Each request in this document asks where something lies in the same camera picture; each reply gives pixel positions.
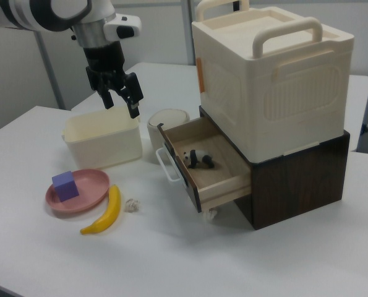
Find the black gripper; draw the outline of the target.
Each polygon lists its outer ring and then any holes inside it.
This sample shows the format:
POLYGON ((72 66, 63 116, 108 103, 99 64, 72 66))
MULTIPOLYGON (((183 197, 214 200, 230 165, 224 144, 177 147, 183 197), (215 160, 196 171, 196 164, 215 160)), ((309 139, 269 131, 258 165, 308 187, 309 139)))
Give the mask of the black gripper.
POLYGON ((139 101, 143 99, 137 75, 123 71, 124 55, 119 41, 99 48, 84 48, 88 62, 86 73, 90 88, 96 91, 105 108, 114 106, 109 89, 118 89, 117 94, 126 102, 132 119, 139 116, 139 101))

